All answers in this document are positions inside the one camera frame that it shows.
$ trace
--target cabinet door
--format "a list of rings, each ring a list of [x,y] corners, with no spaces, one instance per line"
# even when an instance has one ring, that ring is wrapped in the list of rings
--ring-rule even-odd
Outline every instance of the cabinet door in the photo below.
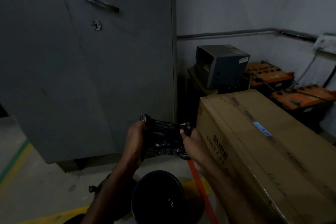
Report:
[[[171,0],[65,0],[117,150],[141,114],[174,119]],[[95,30],[93,20],[102,27]]]
[[[0,102],[47,163],[116,152],[64,0],[1,0]]]

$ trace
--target person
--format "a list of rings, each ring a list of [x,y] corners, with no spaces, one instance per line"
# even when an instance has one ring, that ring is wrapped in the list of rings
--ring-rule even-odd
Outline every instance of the person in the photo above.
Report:
[[[114,209],[117,209],[125,184],[140,167],[140,154],[144,140],[142,132],[146,129],[145,123],[138,121],[128,130],[122,157],[111,175],[105,180],[101,191],[94,198],[81,224],[105,223],[106,220],[113,219],[116,214]],[[266,223],[230,175],[217,165],[200,132],[194,128],[190,137],[183,130],[180,133],[185,151],[194,161],[197,171],[210,184],[229,215],[230,223]]]

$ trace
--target forearm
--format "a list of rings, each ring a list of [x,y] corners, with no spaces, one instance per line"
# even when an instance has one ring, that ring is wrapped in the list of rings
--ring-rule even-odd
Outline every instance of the forearm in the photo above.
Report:
[[[109,178],[104,182],[98,195],[91,203],[81,224],[101,223],[107,217],[106,209],[109,208],[109,217],[114,216],[113,210],[122,197],[123,189],[127,180],[130,179],[135,170],[132,164],[120,161],[112,171]]]
[[[230,223],[266,223],[233,178],[214,161],[209,161],[204,170],[203,175],[229,215]]]

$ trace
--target brown cardboard box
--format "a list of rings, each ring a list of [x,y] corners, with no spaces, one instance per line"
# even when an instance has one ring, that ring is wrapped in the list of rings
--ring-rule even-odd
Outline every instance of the brown cardboard box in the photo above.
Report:
[[[196,127],[273,223],[336,221],[336,148],[262,94],[201,98]]]

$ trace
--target green line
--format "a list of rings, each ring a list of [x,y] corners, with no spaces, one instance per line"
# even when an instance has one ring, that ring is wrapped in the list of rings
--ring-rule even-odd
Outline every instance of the green line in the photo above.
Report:
[[[16,161],[18,160],[18,158],[21,156],[22,152],[24,151],[24,149],[29,145],[29,141],[26,139],[23,144],[20,146],[19,150],[17,150],[17,152],[15,153],[15,155],[13,156],[13,158],[10,160],[10,162],[8,163],[8,165],[5,167],[5,169],[2,171],[1,175],[0,175],[0,184],[3,182],[3,180],[5,179],[6,175],[9,173],[9,171],[12,169],[12,167],[15,165]]]

